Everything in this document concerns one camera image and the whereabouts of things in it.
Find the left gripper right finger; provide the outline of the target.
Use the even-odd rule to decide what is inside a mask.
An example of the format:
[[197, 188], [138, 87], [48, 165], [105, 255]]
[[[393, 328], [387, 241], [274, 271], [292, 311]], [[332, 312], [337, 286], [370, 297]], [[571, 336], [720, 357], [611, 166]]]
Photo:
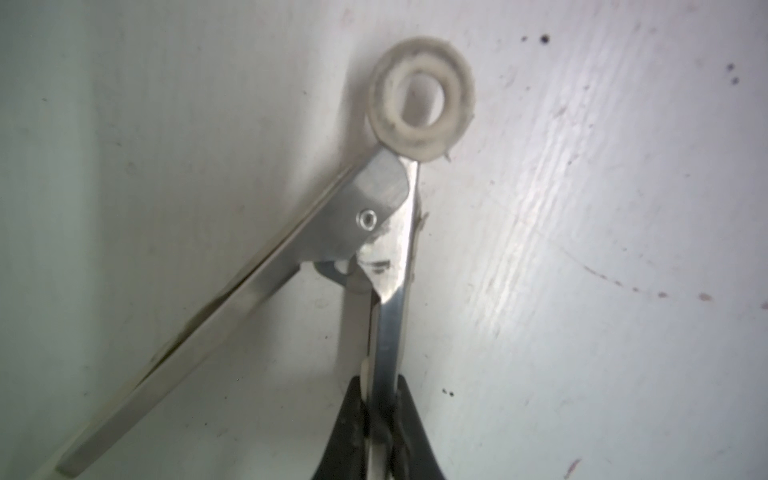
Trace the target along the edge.
[[390, 470], [397, 480], [445, 480], [421, 422], [415, 401], [403, 375], [397, 379], [397, 392], [391, 410], [392, 436]]

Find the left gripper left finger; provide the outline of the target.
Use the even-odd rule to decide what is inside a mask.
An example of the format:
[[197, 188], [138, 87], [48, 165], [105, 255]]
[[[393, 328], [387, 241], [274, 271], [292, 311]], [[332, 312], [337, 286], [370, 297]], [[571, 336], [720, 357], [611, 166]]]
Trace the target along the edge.
[[354, 376], [346, 390], [333, 429], [312, 480], [366, 478], [367, 408], [361, 378]]

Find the cream steel tongs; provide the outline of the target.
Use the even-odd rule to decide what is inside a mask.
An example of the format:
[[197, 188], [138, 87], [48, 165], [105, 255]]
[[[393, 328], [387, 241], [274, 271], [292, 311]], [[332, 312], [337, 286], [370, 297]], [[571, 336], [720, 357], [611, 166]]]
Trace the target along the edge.
[[205, 304], [85, 426], [36, 472], [74, 479], [106, 453], [305, 264], [369, 298], [368, 351], [361, 365], [367, 408], [365, 479], [393, 479], [391, 410], [401, 375], [408, 293], [421, 221], [421, 164], [445, 157], [474, 117], [472, 70], [449, 42], [417, 36], [374, 66], [366, 115], [377, 147], [351, 165]]

